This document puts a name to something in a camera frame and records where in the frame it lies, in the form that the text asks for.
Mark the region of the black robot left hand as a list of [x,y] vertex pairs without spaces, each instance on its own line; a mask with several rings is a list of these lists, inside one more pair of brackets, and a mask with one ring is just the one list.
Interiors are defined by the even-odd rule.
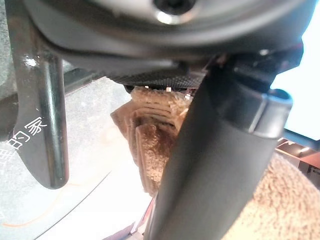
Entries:
[[147,240],[219,240],[252,197],[292,97],[271,89],[299,65],[315,0],[27,0],[72,63],[113,77],[207,64],[164,170]]

